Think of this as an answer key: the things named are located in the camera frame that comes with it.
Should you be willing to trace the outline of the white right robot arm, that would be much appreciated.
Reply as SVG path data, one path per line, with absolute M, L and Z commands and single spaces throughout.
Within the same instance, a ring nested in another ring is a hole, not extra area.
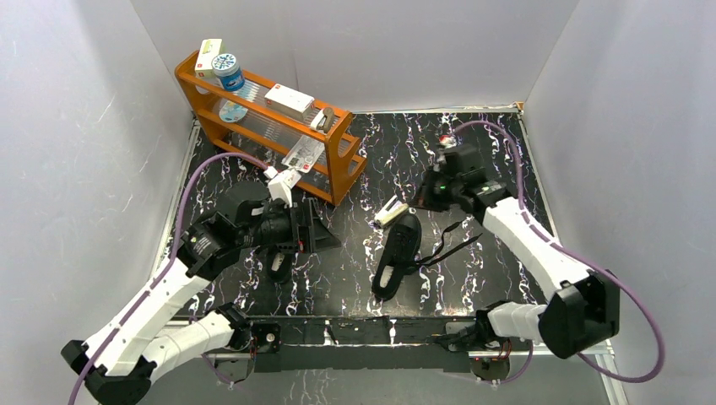
M 469 144 L 441 148 L 410 205 L 433 212 L 460 207 L 526 267 L 547 302 L 500 301 L 479 310 L 473 327 L 477 342 L 496 349 L 508 338 L 521 338 L 544 343 L 567 359 L 614 337 L 621 303 L 616 284 L 561 252 L 507 186 L 486 177 L 479 158 Z

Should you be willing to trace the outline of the black canvas shoe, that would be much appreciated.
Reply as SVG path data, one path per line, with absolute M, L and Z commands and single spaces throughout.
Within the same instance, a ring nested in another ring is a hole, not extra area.
M 417 272 L 421 267 L 430 267 L 447 259 L 457 251 L 475 243 L 482 234 L 473 236 L 441 255 L 445 247 L 445 235 L 455 230 L 460 222 L 448 226 L 441 233 L 440 244 L 431 256 L 418 258 L 422 241 L 420 219 L 413 213 L 401 216 L 390 228 L 388 239 L 383 247 L 375 276 L 372 280 L 372 293 L 379 300 L 392 299 L 406 275 Z
M 295 256 L 275 249 L 266 250 L 264 264 L 269 279 L 275 284 L 285 284 L 291 278 Z

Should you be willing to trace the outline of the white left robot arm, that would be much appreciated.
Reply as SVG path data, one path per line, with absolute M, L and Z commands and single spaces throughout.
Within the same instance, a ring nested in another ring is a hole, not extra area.
M 79 384 L 101 404 L 135 404 L 161 376 L 210 350 L 258 347 L 257 327 L 233 304 L 164 332 L 189 299 L 237 263 L 243 251 L 261 254 L 270 279 L 282 284 L 297 255 L 339 247 L 340 240 L 319 216 L 316 198 L 272 198 L 265 185 L 243 181 L 183 230 L 178 244 L 164 269 L 112 321 L 62 348 Z

